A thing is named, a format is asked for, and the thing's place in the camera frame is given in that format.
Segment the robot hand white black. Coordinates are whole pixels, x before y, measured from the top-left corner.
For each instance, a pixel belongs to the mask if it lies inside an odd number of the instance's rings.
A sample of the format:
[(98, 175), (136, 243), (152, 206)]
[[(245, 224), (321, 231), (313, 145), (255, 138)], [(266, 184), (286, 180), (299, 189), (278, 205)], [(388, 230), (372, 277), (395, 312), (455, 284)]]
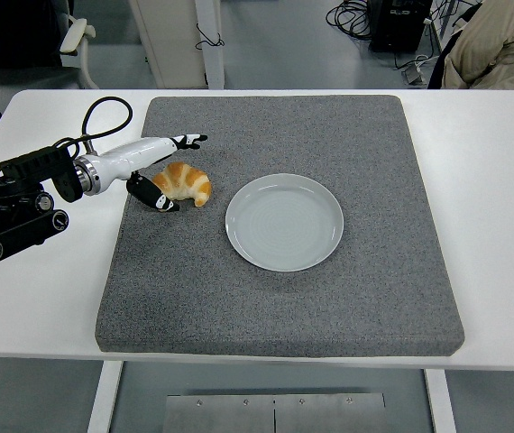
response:
[(107, 190), (114, 180), (125, 180), (127, 191), (144, 205), (160, 212), (178, 211), (179, 205), (138, 170), (170, 157), (177, 150), (198, 149), (199, 143), (206, 139), (204, 134), (147, 137), (102, 155), (86, 154), (77, 159), (77, 166), (85, 171), (87, 179), (83, 190), (87, 195), (96, 195)]

